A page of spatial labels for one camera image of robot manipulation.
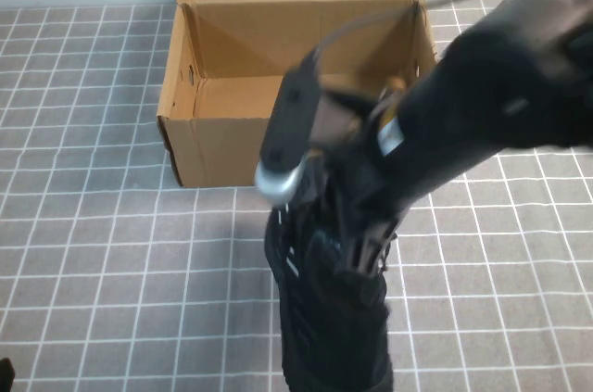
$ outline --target tiled floor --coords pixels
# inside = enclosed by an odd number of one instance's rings
[[[498,1],[431,11],[439,50]],[[266,205],[179,189],[154,122],[173,10],[0,11],[17,392],[286,390]],[[591,190],[584,150],[504,153],[416,206],[387,272],[398,391],[591,389]]]

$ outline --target cable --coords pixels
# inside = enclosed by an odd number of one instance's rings
[[[457,3],[462,0],[452,0],[452,1],[453,1],[453,3]],[[426,4],[426,8],[434,9],[436,7],[443,6],[450,2],[451,2],[451,0],[433,0]],[[341,36],[346,35],[347,33],[355,31],[357,29],[363,28],[365,26],[371,25],[371,24],[375,24],[375,23],[378,23],[378,22],[381,22],[381,21],[384,21],[387,19],[394,19],[395,17],[403,16],[408,11],[411,11],[411,10],[412,10],[412,6],[406,7],[405,9],[401,9],[401,8],[388,9],[388,10],[385,10],[382,12],[377,12],[376,14],[366,15],[366,16],[360,17],[358,19],[353,19],[352,21],[346,23],[341,28],[338,28],[337,30],[333,31],[332,33],[327,35],[325,38],[323,38],[320,41],[320,43],[317,45],[317,47],[314,49],[312,55],[313,55],[314,59],[317,61],[319,59],[319,56],[320,56],[322,50],[325,49],[330,44],[332,44],[335,40],[337,40]]]

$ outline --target cardboard box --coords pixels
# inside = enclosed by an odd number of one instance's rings
[[[325,50],[324,84],[378,94],[435,64],[423,0],[177,0],[158,127],[180,185],[251,185],[286,70],[364,14],[413,7]]]

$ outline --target white grout line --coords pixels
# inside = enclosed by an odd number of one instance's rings
[[[182,346],[182,338],[183,338],[183,321],[185,318],[185,308],[187,306],[187,290],[189,288],[189,279],[190,279],[190,272],[192,272],[192,254],[194,251],[194,243],[195,239],[194,236],[196,235],[196,210],[197,210],[197,200],[200,196],[200,190],[196,190],[196,196],[194,197],[194,219],[192,220],[192,234],[191,240],[189,243],[189,253],[187,255],[187,265],[185,266],[185,283],[183,285],[183,302],[182,302],[182,312],[179,318],[179,333],[177,334],[177,348],[175,349],[175,362],[173,368],[173,380],[170,385],[170,392],[175,392],[175,387],[177,386],[177,376],[178,376],[178,367],[179,367],[179,353],[181,351]]]
[[[46,9],[46,10],[45,10],[45,15],[44,15],[44,22],[45,22],[45,20],[47,19],[47,14],[48,14],[48,13],[49,13],[49,9]],[[27,57],[27,63],[29,63],[29,59],[30,59],[30,58],[31,58],[31,56],[28,56],[28,57]],[[20,82],[20,80],[22,79],[22,76],[23,76],[23,75],[24,75],[24,72],[22,72],[22,73],[19,75],[19,82]],[[13,98],[13,97],[14,97],[14,93],[13,93],[13,94],[10,96],[10,99],[8,100],[8,104],[9,104],[9,105],[10,105],[10,103],[12,102],[12,98]],[[6,112],[4,112],[4,113],[3,113],[3,115],[2,115],[2,117],[0,118],[0,125],[1,125],[1,124],[2,124],[2,122],[3,122],[5,115],[6,115]],[[29,134],[27,135],[27,139],[25,140],[25,146],[26,146],[26,145],[29,143],[29,140],[31,139],[31,136],[32,136],[32,129],[29,131]],[[19,164],[20,164],[20,158],[22,157],[22,155],[23,155],[23,154],[24,154],[24,151],[23,151],[23,152],[21,152],[21,153],[19,154],[19,157],[17,158],[17,167],[18,167],[18,166],[19,166]],[[10,180],[8,181],[8,185],[7,185],[7,187],[8,187],[8,188],[7,188],[7,191],[10,191],[10,187],[12,187],[12,183],[14,182],[16,175],[17,175],[17,171],[16,171],[16,170],[14,170],[14,172],[13,172],[13,173],[12,173],[12,175],[10,176]],[[5,208],[5,205],[6,205],[6,201],[7,201],[7,200],[8,200],[8,196],[4,196],[4,198],[3,198],[3,199],[2,199],[2,201],[0,202],[0,215],[4,214],[4,208]],[[31,233],[33,232],[34,224],[35,224],[35,223],[33,223],[33,225],[32,225]],[[23,252],[23,254],[22,254],[22,257],[21,257],[21,259],[20,259],[20,263],[19,263],[19,269],[18,269],[18,271],[17,271],[17,273],[18,273],[18,274],[21,274],[21,273],[22,273],[22,268],[23,268],[23,266],[25,265],[25,258],[27,257],[27,250],[28,250],[28,248],[29,248],[29,247],[28,247],[27,245],[25,245],[25,251]],[[14,296],[15,296],[15,292],[16,292],[16,290],[17,290],[17,283],[18,283],[18,282],[15,282],[15,283],[13,283],[13,285],[12,285],[12,288],[11,288],[11,290],[10,290],[10,295],[8,296],[8,300],[7,300],[7,302],[6,302],[6,304],[7,304],[8,306],[10,306],[10,304],[12,304],[12,300],[13,300],[13,298],[14,298]],[[3,328],[4,328],[4,324],[5,324],[5,322],[6,322],[6,313],[5,313],[5,315],[2,317],[2,319],[0,319],[0,334],[2,334],[2,330],[3,330]]]
[[[130,29],[130,26],[132,25],[132,14],[133,14],[133,8],[132,8],[132,13],[130,15],[130,19],[128,21],[128,30]],[[121,57],[123,56],[123,47],[124,46],[122,45],[121,46],[121,50],[120,50],[120,57],[118,58],[118,65],[121,63]],[[111,89],[109,90],[109,96],[108,96],[108,99],[107,99],[107,104],[108,105],[109,105],[109,102],[111,101],[111,96],[113,96],[113,87],[111,87]],[[93,167],[93,163],[95,161],[96,150],[97,150],[97,146],[99,144],[99,139],[101,137],[101,132],[103,131],[103,126],[105,125],[106,116],[107,116],[107,110],[105,110],[105,112],[103,113],[103,119],[101,121],[101,126],[99,128],[99,131],[98,131],[97,136],[96,136],[96,139],[95,139],[95,146],[94,146],[94,149],[93,149],[93,154],[91,156],[91,164],[89,166],[89,170],[86,173],[86,178],[84,180],[84,188],[83,188],[83,190],[86,189],[86,187],[87,187],[87,185],[89,183],[89,179],[91,177],[91,168]],[[125,178],[122,178],[122,180],[121,180],[121,187],[120,187],[121,190],[123,189],[124,184],[125,184]],[[79,200],[79,205],[78,205],[78,210],[77,210],[77,220],[72,225],[72,230],[74,230],[74,227],[76,226],[76,223],[78,221],[78,213],[80,212],[81,205],[82,205],[82,196],[81,196],[81,199]],[[114,231],[114,228],[115,228],[115,221],[112,221],[112,222],[113,223],[111,225],[111,231],[109,232],[109,239],[107,241],[107,250],[105,252],[105,256],[104,256],[104,259],[103,259],[103,266],[102,266],[102,269],[101,269],[101,275],[99,276],[99,282],[98,282],[98,285],[97,285],[97,288],[96,288],[96,292],[95,292],[94,306],[93,306],[93,309],[91,311],[91,319],[90,319],[89,328],[88,328],[87,334],[86,334],[86,341],[84,342],[84,347],[82,348],[81,365],[79,366],[78,378],[76,380],[76,386],[74,388],[74,392],[78,392],[78,390],[79,390],[79,386],[80,386],[80,382],[81,382],[81,377],[82,377],[82,371],[83,371],[83,368],[84,368],[84,364],[86,362],[86,354],[87,354],[87,350],[88,350],[88,346],[89,346],[89,340],[91,339],[91,332],[93,330],[93,324],[95,322],[96,305],[99,302],[99,296],[100,296],[101,287],[102,287],[102,284],[103,284],[103,274],[107,270],[107,261],[108,261],[108,258],[109,258],[110,243],[111,243],[111,240],[112,240],[112,237],[113,237],[113,231]],[[72,236],[70,235],[69,236],[69,239],[68,239],[68,242],[71,242],[71,238],[72,238]]]
[[[467,373],[467,365],[465,363],[465,354],[463,353],[463,345],[461,344],[461,335],[460,335],[460,328],[457,324],[457,316],[455,314],[455,305],[453,303],[453,296],[451,295],[451,286],[449,284],[448,281],[448,273],[447,273],[447,267],[445,266],[445,256],[443,254],[443,246],[441,244],[441,238],[440,238],[440,234],[438,232],[438,223],[436,221],[436,213],[435,213],[435,209],[433,208],[433,195],[430,194],[428,195],[428,200],[430,202],[430,206],[432,209],[432,213],[433,213],[433,222],[435,224],[435,231],[436,231],[436,242],[438,243],[438,252],[440,254],[441,257],[441,262],[443,262],[441,265],[443,267],[443,273],[445,274],[445,284],[447,285],[447,294],[448,294],[448,302],[449,305],[451,307],[451,315],[453,317],[453,324],[455,326],[455,332],[456,332],[456,337],[457,337],[457,345],[458,345],[458,349],[460,351],[460,357],[461,357],[461,366],[463,368],[463,377],[465,379],[465,386],[467,388],[468,392],[472,391],[472,388],[470,387],[470,377]]]
[[[231,225],[231,250],[229,252],[229,267],[233,266],[233,247],[234,247],[234,221],[235,216],[234,212],[237,208],[237,188],[234,188],[234,195],[233,195],[233,224]],[[222,360],[221,360],[221,392],[224,392],[224,377],[226,373],[226,348],[227,348],[227,339],[229,334],[229,313],[230,313],[230,304],[231,304],[231,288],[233,285],[233,272],[229,271],[228,277],[228,284],[227,284],[227,291],[226,291],[226,307],[224,311],[224,339],[222,341]]]
[[[414,338],[413,338],[413,333],[411,330],[410,307],[408,305],[406,281],[404,279],[404,271],[402,268],[402,261],[401,261],[401,252],[399,250],[399,238],[396,238],[395,244],[396,244],[396,250],[397,250],[397,263],[399,264],[399,280],[401,282],[401,291],[402,291],[402,295],[403,295],[403,299],[404,299],[404,308],[406,310],[406,323],[408,325],[407,334],[409,335],[409,339],[410,339],[411,360],[412,360],[412,366],[413,366],[413,371],[414,371],[414,381],[416,382],[416,392],[421,392],[420,376],[418,374],[418,361],[416,361],[416,349],[414,346]]]

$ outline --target dark object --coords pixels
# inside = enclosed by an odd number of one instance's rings
[[[0,360],[0,392],[10,392],[15,380],[15,370],[8,358]]]

